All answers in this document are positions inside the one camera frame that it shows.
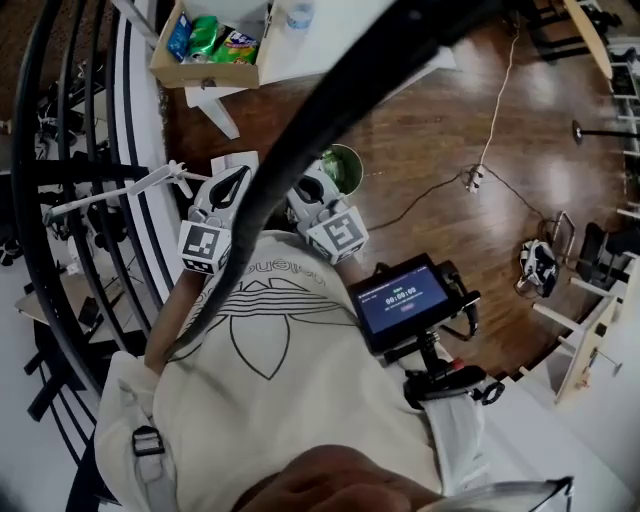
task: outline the black buckle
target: black buckle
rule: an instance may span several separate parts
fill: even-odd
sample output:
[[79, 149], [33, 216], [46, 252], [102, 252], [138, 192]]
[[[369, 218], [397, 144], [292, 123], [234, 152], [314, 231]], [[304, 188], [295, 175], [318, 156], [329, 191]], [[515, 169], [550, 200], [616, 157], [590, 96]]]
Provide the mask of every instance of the black buckle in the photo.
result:
[[136, 457], [162, 455], [165, 453], [164, 443], [157, 428], [144, 425], [133, 431], [131, 435], [133, 454]]

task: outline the black metal railing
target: black metal railing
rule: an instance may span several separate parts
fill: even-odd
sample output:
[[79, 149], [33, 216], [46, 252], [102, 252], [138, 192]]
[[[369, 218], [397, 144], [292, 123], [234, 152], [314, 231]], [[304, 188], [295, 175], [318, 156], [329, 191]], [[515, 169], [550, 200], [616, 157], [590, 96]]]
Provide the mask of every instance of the black metal railing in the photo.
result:
[[[63, 62], [58, 83], [57, 97], [57, 146], [59, 161], [42, 161], [36, 159], [34, 140], [38, 131], [37, 104], [39, 99], [39, 82], [45, 52], [54, 21], [61, 6], [61, 0], [47, 0], [43, 11], [38, 18], [33, 33], [29, 40], [27, 50], [20, 72], [17, 96], [13, 115], [13, 146], [12, 146], [12, 192], [14, 197], [15, 222], [20, 243], [24, 248], [27, 268], [31, 276], [33, 288], [38, 296], [46, 321], [55, 336], [59, 349], [68, 362], [71, 374], [77, 375], [84, 387], [95, 398], [102, 392], [104, 384], [104, 359], [105, 349], [96, 350], [95, 344], [90, 344], [89, 339], [95, 329], [84, 333], [76, 318], [69, 298], [60, 280], [57, 264], [49, 247], [47, 228], [43, 224], [41, 205], [38, 198], [40, 185], [60, 184], [64, 191], [64, 201], [76, 199], [75, 184], [80, 182], [91, 183], [92, 192], [100, 193], [104, 190], [104, 182], [113, 182], [121, 188], [125, 180], [138, 179], [149, 171], [138, 166], [137, 152], [132, 118], [130, 113], [131, 98], [129, 96], [129, 41], [131, 25], [126, 23], [125, 45], [123, 52], [123, 79], [125, 84], [115, 83], [115, 66], [117, 51], [118, 28], [121, 26], [118, 11], [113, 9], [112, 25], [110, 29], [110, 42], [107, 51], [105, 83], [97, 85], [97, 55], [98, 42], [102, 19], [104, 18], [106, 0], [99, 0], [96, 10], [92, 13], [93, 26], [90, 44], [90, 56], [85, 70], [85, 130], [87, 141], [86, 159], [71, 157], [71, 137], [69, 136], [69, 98], [73, 57], [78, 30], [81, 25], [86, 0], [77, 0], [73, 13], [71, 33], [68, 36], [67, 45], [63, 55]], [[107, 97], [107, 125], [110, 146], [110, 158], [105, 161], [104, 152], [98, 150], [95, 126], [93, 123], [95, 107], [94, 94], [100, 86], [106, 89]], [[123, 99], [126, 120], [127, 145], [131, 155], [131, 165], [121, 165], [118, 151], [117, 130], [115, 126], [116, 105], [114, 101], [114, 88], [123, 87]], [[155, 233], [151, 214], [144, 194], [139, 196], [140, 209], [144, 224], [158, 261], [158, 267], [163, 280], [170, 290], [173, 280], [162, 256], [162, 251]], [[131, 310], [140, 326], [144, 338], [149, 335], [150, 322], [145, 314], [140, 297], [136, 292], [129, 276], [129, 269], [124, 263], [122, 253], [118, 246], [117, 236], [108, 219], [108, 207], [106, 202], [96, 204], [102, 233], [106, 248], [108, 249], [116, 275], [119, 279]], [[147, 285], [149, 294], [156, 308], [162, 306], [162, 299], [155, 285], [153, 275], [145, 258], [140, 239], [136, 231], [133, 213], [126, 195], [120, 197], [120, 207], [123, 213], [127, 233], [137, 258], [142, 279]], [[113, 349], [127, 349], [127, 335], [123, 332], [123, 326], [116, 317], [113, 305], [109, 302], [105, 293], [105, 286], [101, 282], [100, 275], [92, 259], [90, 246], [86, 238], [86, 229], [83, 225], [79, 211], [67, 214], [67, 221], [71, 235], [74, 238], [78, 256], [84, 276], [89, 284], [91, 292], [99, 308], [99, 317], [109, 328], [113, 341]], [[101, 369], [96, 370], [100, 361]], [[38, 408], [41, 411], [55, 396], [53, 393], [61, 387], [60, 382], [49, 385], [45, 396], [46, 400], [39, 398]]]

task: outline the person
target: person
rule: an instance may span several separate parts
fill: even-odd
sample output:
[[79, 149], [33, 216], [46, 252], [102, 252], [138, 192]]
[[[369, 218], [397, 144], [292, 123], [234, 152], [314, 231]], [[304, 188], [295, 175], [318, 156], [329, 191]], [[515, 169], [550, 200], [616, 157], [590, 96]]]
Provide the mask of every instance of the person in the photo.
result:
[[357, 327], [345, 285], [364, 277], [354, 257], [334, 268], [297, 235], [264, 232], [206, 332], [166, 362], [215, 288], [185, 270], [144, 361], [116, 353], [104, 388], [96, 461], [124, 508], [144, 510], [125, 468], [123, 383], [171, 450], [182, 512], [405, 512], [438, 500], [429, 422]]

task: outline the brown hardwood floor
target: brown hardwood floor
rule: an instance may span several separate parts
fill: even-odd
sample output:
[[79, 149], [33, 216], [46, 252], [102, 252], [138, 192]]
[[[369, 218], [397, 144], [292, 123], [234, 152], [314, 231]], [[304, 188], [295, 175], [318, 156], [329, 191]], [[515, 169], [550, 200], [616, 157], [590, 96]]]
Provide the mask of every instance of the brown hardwood floor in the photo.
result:
[[[422, 191], [478, 161], [510, 43], [500, 23], [477, 31], [454, 49], [458, 70], [428, 75], [344, 137], [365, 165], [352, 202], [367, 226], [396, 217]], [[182, 90], [168, 91], [168, 156], [203, 174], [210, 173], [209, 160], [222, 154], [257, 150], [264, 157], [315, 83], [315, 78], [289, 81], [224, 99], [240, 129], [235, 141], [202, 112], [189, 109]], [[601, 127], [612, 116], [606, 81], [590, 57], [549, 66], [522, 34], [485, 164], [546, 217], [569, 212], [578, 226], [574, 255], [588, 222], [617, 226], [620, 219], [607, 207], [623, 204], [627, 192], [620, 143], [592, 138], [577, 147], [571, 121]], [[512, 374], [536, 359], [559, 332], [536, 316], [532, 301], [513, 290], [520, 244], [536, 236], [538, 222], [495, 178], [488, 175], [475, 195], [457, 181], [422, 200], [401, 222], [373, 231], [365, 266], [371, 271], [378, 261], [397, 264], [425, 251], [436, 262], [452, 260], [467, 286], [482, 294], [480, 332], [466, 344], [443, 334], [445, 346], [494, 375]], [[564, 269], [554, 294], [543, 302], [576, 318], [590, 298], [567, 285], [571, 275]]]

